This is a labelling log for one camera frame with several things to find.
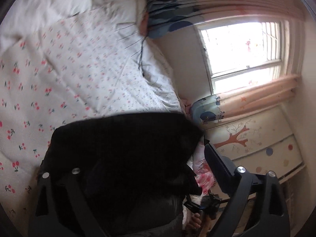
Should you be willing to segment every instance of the bed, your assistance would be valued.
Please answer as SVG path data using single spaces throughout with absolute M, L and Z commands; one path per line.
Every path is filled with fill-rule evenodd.
M 56 128 L 118 113 L 181 112 L 181 106 L 171 67 L 139 33 L 146 0 L 68 0 L 72 8 L 36 26 L 40 10 L 63 3 L 24 7 L 18 18 L 14 10 L 23 1 L 0 27 L 0 202 L 26 236 L 37 170 Z M 12 35 L 10 22 L 18 29 Z

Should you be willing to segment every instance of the window frame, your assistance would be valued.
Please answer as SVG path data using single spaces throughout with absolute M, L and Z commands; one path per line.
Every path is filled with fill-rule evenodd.
M 231 70 L 230 72 L 226 72 L 226 73 L 212 73 L 211 70 L 211 65 L 210 65 L 210 61 L 208 59 L 208 54 L 207 54 L 207 50 L 206 50 L 206 45 L 204 43 L 204 39 L 202 36 L 201 31 L 202 30 L 206 30 L 206 29 L 210 29 L 210 28 L 216 28 L 216 27 L 221 27 L 221 26 L 225 26 L 225 25 L 232 25 L 232 24 L 239 24 L 239 23 L 247 23 L 247 22 L 276 22 L 279 24 L 279 56 L 280 59 L 279 60 L 274 60 L 274 61 L 268 61 L 265 63 L 262 63 L 258 66 L 255 67 L 251 67 L 251 68 L 245 68 L 245 69 L 241 69 L 238 71 L 233 71 Z M 224 19 L 218 19 L 218 20 L 213 20 L 210 22 L 206 22 L 206 23 L 202 23 L 202 24 L 198 24 L 195 27 L 196 32 L 197 32 L 197 36 L 199 37 L 199 43 L 201 45 L 201 50 L 202 50 L 202 55 L 203 55 L 203 60 L 205 63 L 205 67 L 206 67 L 206 71 L 207 71 L 207 75 L 208 75 L 208 80 L 209 80 L 209 84 L 210 84 L 210 89 L 211 89 L 211 94 L 216 94 L 217 92 L 214 89 L 214 83 L 217 80 L 221 80 L 221 79 L 226 79 L 229 77 L 233 77 L 236 75 L 240 75 L 246 72 L 251 72 L 251 71 L 255 71 L 255 70 L 259 70 L 259 69 L 266 69 L 266 68 L 271 68 L 273 66 L 280 66 L 279 68 L 279 76 L 283 76 L 283 75 L 287 75 L 290 73 L 299 73 L 300 72 L 300 62 L 302 62 L 302 58 L 301 60 L 298 58 L 299 54 L 300 54 L 300 50 L 303 47 L 303 36 L 301 36 L 302 34 L 302 26 L 300 24 L 300 22 L 296 21 L 296 20 L 290 20 L 290 19 L 285 19 L 285 18 L 278 18 L 275 16 L 239 16 L 239 17 L 232 17 L 232 18 L 224 18 Z M 293 44 L 295 44 L 294 40 L 298 40 L 298 43 L 296 44 L 296 48 L 299 49 L 295 49 L 293 46 Z M 297 65 L 294 67 L 293 66 L 293 59 L 297 58 Z

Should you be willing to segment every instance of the curtain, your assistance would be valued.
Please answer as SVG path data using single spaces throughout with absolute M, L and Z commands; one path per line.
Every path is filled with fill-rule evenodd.
M 303 12 L 282 0 L 149 0 L 149 37 L 194 24 L 242 15 L 304 20 Z
M 213 123 L 234 120 L 272 108 L 295 95 L 298 78 L 297 75 L 285 76 L 267 84 L 205 97 L 192 105 L 192 119 L 207 129 Z

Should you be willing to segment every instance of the round metal bolt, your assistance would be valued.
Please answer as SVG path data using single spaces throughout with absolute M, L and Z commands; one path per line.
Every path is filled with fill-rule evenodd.
M 80 173 L 80 168 L 74 168 L 73 170 L 72 170 L 72 174 L 73 175 L 77 175 L 77 174 L 79 174 Z
M 269 174 L 269 176 L 271 176 L 271 177 L 276 177 L 276 174 L 275 174 L 273 171 L 269 171 L 268 174 Z
M 237 171 L 238 171 L 239 173 L 244 173 L 244 172 L 246 172 L 246 169 L 245 169 L 243 166 L 239 166 L 239 167 L 237 168 Z
M 46 179 L 49 177 L 49 173 L 48 172 L 45 172 L 44 174 L 42 174 L 42 178 Z

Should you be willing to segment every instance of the bed sheet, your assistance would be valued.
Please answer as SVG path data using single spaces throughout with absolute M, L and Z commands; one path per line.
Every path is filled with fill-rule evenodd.
M 57 127 L 117 113 L 181 111 L 159 49 L 134 23 L 108 24 L 107 17 L 95 9 L 62 20 L 0 58 L 0 202 L 23 235 L 37 169 Z

